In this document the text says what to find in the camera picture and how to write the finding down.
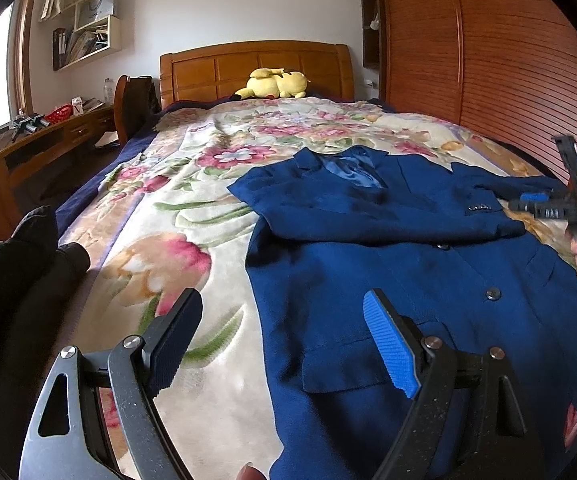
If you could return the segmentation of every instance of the red object on shelf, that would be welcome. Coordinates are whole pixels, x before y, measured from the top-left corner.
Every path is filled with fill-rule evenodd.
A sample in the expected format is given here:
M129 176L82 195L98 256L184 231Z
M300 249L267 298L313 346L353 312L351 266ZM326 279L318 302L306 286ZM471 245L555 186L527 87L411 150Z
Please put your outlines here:
M51 124L61 123L73 115L73 105L64 105L56 108L44 118Z

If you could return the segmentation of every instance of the blanket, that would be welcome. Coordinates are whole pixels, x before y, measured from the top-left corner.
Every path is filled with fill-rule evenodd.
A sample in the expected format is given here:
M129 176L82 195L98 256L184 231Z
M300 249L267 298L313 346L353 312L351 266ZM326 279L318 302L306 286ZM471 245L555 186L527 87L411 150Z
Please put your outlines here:
M500 175L539 174L461 126L385 113L367 102L310 97L227 102L208 110L172 105L152 134L144 150L107 174L62 237L81 243L92 262L73 299L78 320L70 341L83 352L111 348L166 314L185 287L201 291L198 332L155 404L182 460L203 480L234 479L247 462L267 474L282 450L244 270L257 217L227 186L250 168L303 147L337 153L354 144L416 153L448 169L457 161ZM573 263L564 223L505 211ZM122 471L138 478L110 391L102 391L102 401ZM576 433L572 408L563 438L568 443Z

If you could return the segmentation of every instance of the wooden desk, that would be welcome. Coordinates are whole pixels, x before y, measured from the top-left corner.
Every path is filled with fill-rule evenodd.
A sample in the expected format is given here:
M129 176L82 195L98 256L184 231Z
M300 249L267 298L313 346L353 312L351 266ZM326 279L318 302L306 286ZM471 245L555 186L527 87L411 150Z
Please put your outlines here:
M114 130L113 107L39 130L0 151L0 240L10 237L22 218L12 190L41 168L70 152L86 140Z

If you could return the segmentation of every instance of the blue blazer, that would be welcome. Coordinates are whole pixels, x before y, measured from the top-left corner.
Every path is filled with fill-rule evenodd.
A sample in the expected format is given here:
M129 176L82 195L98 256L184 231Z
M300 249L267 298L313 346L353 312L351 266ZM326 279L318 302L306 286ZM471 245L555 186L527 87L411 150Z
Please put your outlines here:
M369 479L395 439L409 401L364 322L371 288L424 335L467 352L502 347L550 475L561 471L577 409L577 277L497 200L561 186L363 146L305 148L230 186L260 215L246 264L284 444L271 480ZM453 398L431 476L453 466L466 398Z

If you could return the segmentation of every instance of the stuffed animal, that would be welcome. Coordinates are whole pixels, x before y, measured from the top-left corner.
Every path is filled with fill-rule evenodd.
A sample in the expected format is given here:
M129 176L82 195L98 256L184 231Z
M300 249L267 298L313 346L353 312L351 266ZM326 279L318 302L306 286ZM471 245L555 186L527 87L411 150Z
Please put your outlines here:
M251 72L251 78L246 83L246 88L235 92L242 99L249 97L278 97L306 96L308 79L301 72L284 72L283 68L258 68Z

